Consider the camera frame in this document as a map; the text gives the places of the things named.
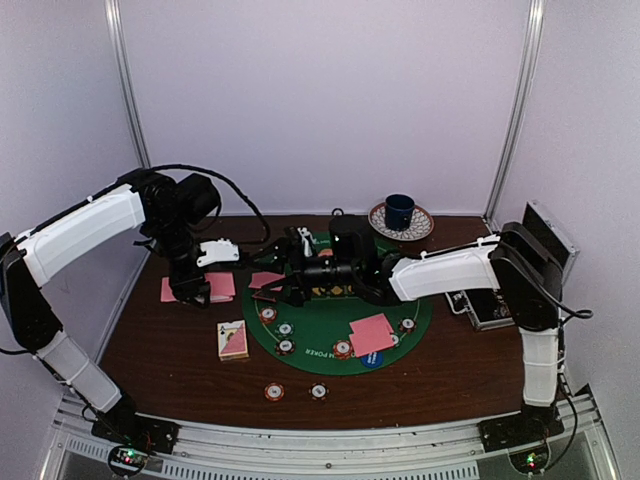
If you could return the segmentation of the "blue small blind button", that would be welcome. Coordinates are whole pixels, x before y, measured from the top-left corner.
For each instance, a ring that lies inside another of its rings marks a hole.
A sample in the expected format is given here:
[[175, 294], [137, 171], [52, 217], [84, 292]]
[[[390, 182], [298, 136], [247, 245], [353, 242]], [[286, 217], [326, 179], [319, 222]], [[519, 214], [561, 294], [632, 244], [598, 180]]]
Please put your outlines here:
[[372, 352], [360, 358], [361, 364], [368, 369], [380, 368], [384, 363], [382, 352]]

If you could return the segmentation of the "green chips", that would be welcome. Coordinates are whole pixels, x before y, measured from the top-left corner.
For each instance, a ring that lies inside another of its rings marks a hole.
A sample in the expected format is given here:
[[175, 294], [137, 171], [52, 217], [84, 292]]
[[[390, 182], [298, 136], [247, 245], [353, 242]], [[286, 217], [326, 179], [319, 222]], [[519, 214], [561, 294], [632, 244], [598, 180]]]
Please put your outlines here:
[[280, 337], [287, 337], [294, 332], [294, 326], [291, 323], [281, 323], [276, 327], [276, 333]]

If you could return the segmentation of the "orange chips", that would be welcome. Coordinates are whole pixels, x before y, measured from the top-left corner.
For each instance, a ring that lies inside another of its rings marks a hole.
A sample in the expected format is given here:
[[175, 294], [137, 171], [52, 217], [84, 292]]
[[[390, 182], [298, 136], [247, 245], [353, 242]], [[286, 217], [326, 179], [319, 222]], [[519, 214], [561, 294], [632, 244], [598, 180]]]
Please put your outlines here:
[[337, 341], [333, 346], [334, 357], [340, 360], [349, 359], [352, 356], [353, 347], [347, 340]]
[[262, 308], [259, 312], [259, 320], [264, 325], [269, 325], [277, 319], [278, 312], [273, 307]]

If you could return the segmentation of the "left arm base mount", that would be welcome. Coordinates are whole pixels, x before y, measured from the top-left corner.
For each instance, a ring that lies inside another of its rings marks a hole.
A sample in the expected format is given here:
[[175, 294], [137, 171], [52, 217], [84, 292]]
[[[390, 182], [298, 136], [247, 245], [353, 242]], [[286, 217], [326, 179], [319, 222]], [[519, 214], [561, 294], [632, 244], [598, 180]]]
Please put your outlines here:
[[138, 450], [171, 454], [178, 439], [180, 426], [171, 421], [136, 416], [133, 427], [108, 427], [98, 420], [91, 428], [94, 437], [135, 447]]

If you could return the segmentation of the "red backed card deck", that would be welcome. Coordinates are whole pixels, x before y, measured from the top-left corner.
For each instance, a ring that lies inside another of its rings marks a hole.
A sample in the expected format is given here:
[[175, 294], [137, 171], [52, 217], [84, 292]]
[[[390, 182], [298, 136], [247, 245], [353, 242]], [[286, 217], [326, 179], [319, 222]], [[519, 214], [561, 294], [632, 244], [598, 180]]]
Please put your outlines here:
[[232, 272], [206, 273], [205, 280], [210, 285], [210, 301], [212, 303], [225, 303], [234, 299], [236, 288]]

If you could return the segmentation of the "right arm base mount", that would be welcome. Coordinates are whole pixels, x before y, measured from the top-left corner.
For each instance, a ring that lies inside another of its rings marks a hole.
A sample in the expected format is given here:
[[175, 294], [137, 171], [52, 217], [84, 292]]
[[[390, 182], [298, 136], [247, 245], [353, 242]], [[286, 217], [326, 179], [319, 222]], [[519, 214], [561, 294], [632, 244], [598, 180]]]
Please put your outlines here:
[[486, 453], [543, 442], [564, 432], [561, 420], [548, 422], [523, 413], [481, 421], [478, 430]]

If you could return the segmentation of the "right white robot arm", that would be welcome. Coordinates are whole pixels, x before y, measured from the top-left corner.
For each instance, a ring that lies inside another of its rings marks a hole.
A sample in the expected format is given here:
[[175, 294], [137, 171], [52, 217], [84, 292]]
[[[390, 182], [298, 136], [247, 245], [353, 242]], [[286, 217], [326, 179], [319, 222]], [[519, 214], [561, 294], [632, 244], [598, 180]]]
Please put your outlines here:
[[556, 403], [560, 350], [562, 268], [518, 222], [473, 243], [431, 253], [381, 254], [367, 221], [338, 215], [328, 226], [331, 255], [314, 252], [313, 242], [289, 227], [283, 237], [244, 257], [246, 265], [282, 275], [276, 297], [299, 307], [315, 287], [350, 286], [362, 300], [396, 306], [456, 290], [501, 293], [521, 335], [524, 387], [522, 408], [513, 419], [519, 440], [535, 440], [551, 424]]

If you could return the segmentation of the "black red triangular dealer button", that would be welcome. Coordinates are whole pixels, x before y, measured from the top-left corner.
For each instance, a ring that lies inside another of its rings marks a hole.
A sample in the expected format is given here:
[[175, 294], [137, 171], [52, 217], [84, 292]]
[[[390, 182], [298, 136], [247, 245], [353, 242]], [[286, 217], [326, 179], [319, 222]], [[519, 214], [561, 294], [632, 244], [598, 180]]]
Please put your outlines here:
[[275, 292], [265, 292], [265, 291], [256, 291], [252, 294], [252, 299], [256, 301], [263, 301], [275, 304], [277, 299], [277, 294]]

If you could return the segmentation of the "orange poker chip stack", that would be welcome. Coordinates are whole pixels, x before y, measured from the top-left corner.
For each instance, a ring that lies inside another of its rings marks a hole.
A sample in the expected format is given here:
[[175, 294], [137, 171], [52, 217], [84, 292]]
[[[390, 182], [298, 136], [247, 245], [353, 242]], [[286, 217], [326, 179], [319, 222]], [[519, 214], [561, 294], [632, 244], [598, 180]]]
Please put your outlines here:
[[277, 402], [284, 398], [284, 386], [278, 382], [272, 382], [265, 386], [264, 396], [268, 401]]

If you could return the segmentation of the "dark red poker chip stack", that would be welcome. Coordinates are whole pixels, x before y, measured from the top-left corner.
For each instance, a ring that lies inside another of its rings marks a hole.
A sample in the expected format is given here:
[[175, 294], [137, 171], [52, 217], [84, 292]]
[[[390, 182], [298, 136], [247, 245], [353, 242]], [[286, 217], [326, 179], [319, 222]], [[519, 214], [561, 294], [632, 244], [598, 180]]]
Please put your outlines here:
[[323, 382], [313, 383], [309, 388], [309, 395], [313, 400], [325, 401], [329, 395], [329, 388]]

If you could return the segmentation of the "dark chips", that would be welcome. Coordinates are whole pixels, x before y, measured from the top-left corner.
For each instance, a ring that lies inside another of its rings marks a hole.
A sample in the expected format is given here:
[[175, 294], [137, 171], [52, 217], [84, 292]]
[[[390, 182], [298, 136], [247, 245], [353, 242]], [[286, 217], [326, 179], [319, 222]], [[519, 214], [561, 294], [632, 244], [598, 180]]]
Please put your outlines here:
[[412, 318], [403, 318], [398, 324], [398, 330], [401, 333], [410, 334], [417, 328], [417, 322]]
[[296, 344], [290, 339], [281, 339], [275, 346], [275, 352], [279, 356], [287, 356], [295, 352]]

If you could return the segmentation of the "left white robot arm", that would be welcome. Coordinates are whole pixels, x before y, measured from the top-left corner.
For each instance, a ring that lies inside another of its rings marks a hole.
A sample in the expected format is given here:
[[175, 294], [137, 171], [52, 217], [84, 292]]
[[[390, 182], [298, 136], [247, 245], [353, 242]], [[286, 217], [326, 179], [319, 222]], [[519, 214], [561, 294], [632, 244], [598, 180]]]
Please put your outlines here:
[[16, 342], [86, 400], [123, 444], [144, 433], [133, 400], [69, 337], [41, 289], [84, 254], [139, 229], [168, 261], [174, 298], [206, 308], [211, 287], [192, 228], [220, 204], [201, 174], [175, 181], [138, 169], [21, 237], [1, 238], [1, 306]]

